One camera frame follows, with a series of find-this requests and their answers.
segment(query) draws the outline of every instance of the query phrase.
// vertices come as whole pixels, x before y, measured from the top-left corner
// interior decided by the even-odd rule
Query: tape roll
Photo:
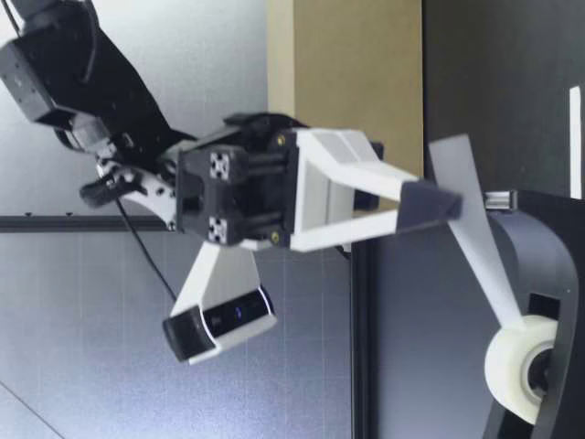
[[[527,423],[537,422],[542,396],[529,384],[535,359],[553,348],[558,322],[543,316],[523,317],[524,330],[502,328],[485,356],[485,381],[494,398]]]

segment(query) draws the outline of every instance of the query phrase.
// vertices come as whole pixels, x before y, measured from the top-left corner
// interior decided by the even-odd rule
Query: cardboard box
[[[268,0],[270,110],[362,130],[422,175],[421,29],[416,0]]]

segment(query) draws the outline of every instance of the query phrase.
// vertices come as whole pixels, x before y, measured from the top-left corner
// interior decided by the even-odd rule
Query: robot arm
[[[205,240],[164,324],[180,360],[215,356],[275,324],[252,251],[309,252],[459,215],[459,196],[385,164],[360,132],[263,113],[234,115],[202,140],[179,133],[91,7],[14,4],[25,25],[0,49],[0,78],[31,122],[95,155],[99,178],[81,189],[85,202],[129,199]],[[379,197],[400,210],[354,218]]]

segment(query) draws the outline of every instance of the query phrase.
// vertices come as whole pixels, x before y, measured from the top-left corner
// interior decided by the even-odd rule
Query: gray wall
[[[95,3],[174,127],[204,134],[266,108],[263,0]],[[0,214],[88,213],[77,190],[92,163],[26,123],[4,88],[0,114]],[[198,239],[145,239],[178,289]],[[0,379],[72,439],[350,437],[347,262],[267,252],[259,266],[279,325],[189,368],[166,347],[171,304],[129,236],[0,236]],[[0,437],[55,436],[0,391]]]

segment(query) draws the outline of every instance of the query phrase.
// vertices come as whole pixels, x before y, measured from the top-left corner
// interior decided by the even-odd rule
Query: black cable
[[[45,418],[43,418],[40,414],[38,414],[38,412],[35,412],[35,410],[30,405],[28,405],[25,400],[23,400],[16,393],[14,393],[12,391],[12,389],[10,389],[3,381],[0,381],[0,386],[2,386],[4,388],[4,390],[7,391],[8,393],[10,393],[10,395],[15,400],[17,400],[18,402],[20,402],[23,405],[23,407],[25,407],[37,419],[39,419],[51,432],[53,432],[55,434],[56,437],[59,437],[60,439],[65,439],[65,436],[63,434],[61,434],[55,427],[53,427],[50,423],[48,423],[45,420]]]
[[[138,234],[138,232],[136,231],[136,229],[134,228],[134,226],[130,222],[130,218],[128,218],[128,214],[126,213],[126,210],[124,209],[122,202],[119,199],[116,199],[116,206],[118,207],[118,210],[120,211],[120,214],[122,215],[122,220],[124,221],[124,224],[128,228],[128,231],[136,239],[136,242],[138,243],[138,246],[140,247],[140,250],[142,251],[144,258],[146,259],[148,264],[151,266],[151,268],[153,269],[156,276],[161,280],[161,282],[165,286],[165,290],[168,293],[168,295],[173,299],[174,302],[176,302],[176,294],[173,291],[173,288],[171,288],[171,285],[168,284],[165,277],[163,276],[161,271],[156,266],[156,263],[153,261],[153,258],[150,255],[150,253],[148,252],[148,249],[146,249],[146,246],[144,245],[143,240],[140,238],[140,235]]]
[[[85,76],[83,82],[86,84],[90,82],[91,75],[95,70],[95,63],[98,58],[98,48],[100,44],[100,19],[98,13],[95,10],[95,5],[91,0],[85,0],[85,7],[88,10],[88,16],[90,16],[90,30],[91,30],[91,53],[90,59],[88,60],[88,67],[85,70]]]
[[[18,27],[18,23],[16,22],[15,16],[12,14],[12,11],[10,10],[10,6],[8,6],[8,2],[6,0],[0,0],[0,2],[2,2],[2,6],[4,7],[6,15],[10,20],[10,24],[15,29],[16,34],[20,35],[20,27]]]

